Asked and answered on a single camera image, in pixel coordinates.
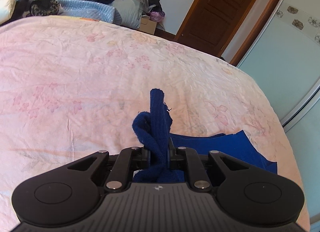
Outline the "blue beaded sweater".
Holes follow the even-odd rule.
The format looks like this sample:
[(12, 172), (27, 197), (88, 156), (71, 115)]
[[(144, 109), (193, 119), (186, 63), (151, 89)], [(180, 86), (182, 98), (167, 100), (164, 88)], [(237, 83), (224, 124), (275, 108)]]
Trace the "blue beaded sweater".
[(168, 168), (169, 140), (174, 147), (189, 147), (198, 154), (207, 155), (217, 150), (263, 170), (277, 173), (277, 163), (267, 160), (251, 144), (244, 131), (236, 134), (216, 134), (209, 137), (192, 137), (170, 133), (172, 118), (164, 102), (164, 93), (160, 89), (150, 91), (150, 111), (139, 113), (133, 121), (132, 128), (144, 148), (155, 157), (145, 170), (133, 177), (136, 183), (181, 183), (184, 181), (182, 171)]

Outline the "leopard print garment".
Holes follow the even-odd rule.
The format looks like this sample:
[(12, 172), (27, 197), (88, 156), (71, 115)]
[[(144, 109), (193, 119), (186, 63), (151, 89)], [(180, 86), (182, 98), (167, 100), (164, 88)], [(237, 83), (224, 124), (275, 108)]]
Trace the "leopard print garment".
[(57, 0), (33, 0), (29, 6), (31, 16), (58, 15), (60, 4)]

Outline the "brown wooden door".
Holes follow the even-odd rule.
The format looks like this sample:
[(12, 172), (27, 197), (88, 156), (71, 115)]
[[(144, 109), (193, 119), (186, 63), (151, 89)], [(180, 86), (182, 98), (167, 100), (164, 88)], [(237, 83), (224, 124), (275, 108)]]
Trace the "brown wooden door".
[(194, 0), (175, 41), (220, 56), (256, 0)]

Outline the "purple bag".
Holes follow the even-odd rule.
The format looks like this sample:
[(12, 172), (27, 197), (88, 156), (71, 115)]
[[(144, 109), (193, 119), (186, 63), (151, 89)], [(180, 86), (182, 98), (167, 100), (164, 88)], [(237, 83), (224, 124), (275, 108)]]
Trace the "purple bag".
[(163, 11), (156, 12), (156, 11), (151, 11), (150, 12), (150, 20), (154, 21), (156, 23), (161, 23), (164, 20), (165, 13)]

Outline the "frosted glass wardrobe door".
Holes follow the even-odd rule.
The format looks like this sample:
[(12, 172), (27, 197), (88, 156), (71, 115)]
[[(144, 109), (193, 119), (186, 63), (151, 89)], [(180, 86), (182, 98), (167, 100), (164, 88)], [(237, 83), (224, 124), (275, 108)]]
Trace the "frosted glass wardrobe door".
[(319, 90), (319, 0), (280, 0), (238, 67), (286, 126)]

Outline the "cardboard box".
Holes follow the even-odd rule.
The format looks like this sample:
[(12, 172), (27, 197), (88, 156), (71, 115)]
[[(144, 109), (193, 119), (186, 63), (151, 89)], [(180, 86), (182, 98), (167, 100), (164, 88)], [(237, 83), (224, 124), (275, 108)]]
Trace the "cardboard box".
[(147, 34), (154, 35), (157, 27), (157, 23), (155, 21), (150, 20), (149, 17), (142, 17), (140, 21), (139, 31)]

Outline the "grey plastic-wrapped bundle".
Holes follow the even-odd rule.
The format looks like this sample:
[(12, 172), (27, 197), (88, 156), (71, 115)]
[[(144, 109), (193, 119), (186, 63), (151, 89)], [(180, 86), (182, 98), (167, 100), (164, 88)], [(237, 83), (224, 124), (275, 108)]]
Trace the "grey plastic-wrapped bundle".
[(111, 4), (120, 15), (121, 22), (118, 25), (131, 29), (139, 29), (143, 12), (149, 8), (148, 0), (114, 0)]

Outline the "light blue knitted blanket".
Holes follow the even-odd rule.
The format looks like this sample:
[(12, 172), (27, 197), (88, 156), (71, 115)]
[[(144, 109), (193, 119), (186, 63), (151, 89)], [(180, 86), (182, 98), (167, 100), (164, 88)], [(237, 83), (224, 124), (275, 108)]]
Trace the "light blue knitted blanket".
[(63, 11), (59, 15), (99, 20), (120, 25), (122, 18), (116, 8), (87, 0), (57, 0)]

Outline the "pink floral bed blanket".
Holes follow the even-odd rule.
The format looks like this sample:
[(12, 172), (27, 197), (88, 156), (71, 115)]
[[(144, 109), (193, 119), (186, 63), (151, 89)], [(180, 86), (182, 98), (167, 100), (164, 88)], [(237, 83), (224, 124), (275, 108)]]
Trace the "pink floral bed blanket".
[(105, 149), (138, 146), (132, 122), (164, 92), (171, 132), (244, 131), (278, 173), (302, 185), (292, 147), (256, 82), (206, 53), (114, 24), (29, 17), (1, 27), (1, 231), (28, 178)]

